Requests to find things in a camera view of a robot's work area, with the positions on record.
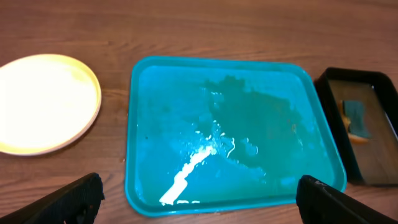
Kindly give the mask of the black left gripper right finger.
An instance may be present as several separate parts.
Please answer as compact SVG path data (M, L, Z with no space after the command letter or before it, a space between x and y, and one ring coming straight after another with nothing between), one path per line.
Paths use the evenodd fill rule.
M296 204L304 224L397 224L310 175L298 182Z

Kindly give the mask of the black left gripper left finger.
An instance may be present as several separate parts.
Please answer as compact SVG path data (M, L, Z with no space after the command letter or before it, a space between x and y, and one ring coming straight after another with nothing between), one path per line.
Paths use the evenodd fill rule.
M103 183L99 174L93 172L1 217L1 223L93 224L102 200Z

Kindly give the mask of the green orange sponge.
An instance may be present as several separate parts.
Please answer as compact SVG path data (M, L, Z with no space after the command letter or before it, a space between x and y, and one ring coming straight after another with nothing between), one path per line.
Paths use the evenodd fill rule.
M356 100L341 100L338 107L350 142L367 144L371 135L364 123L365 108L363 103Z

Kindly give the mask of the yellow plate with sauce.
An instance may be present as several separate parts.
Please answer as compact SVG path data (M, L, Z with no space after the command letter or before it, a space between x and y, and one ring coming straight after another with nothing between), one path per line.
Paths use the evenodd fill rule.
M1 67L1 152L37 156L80 138L101 106L100 83L83 62L58 54Z

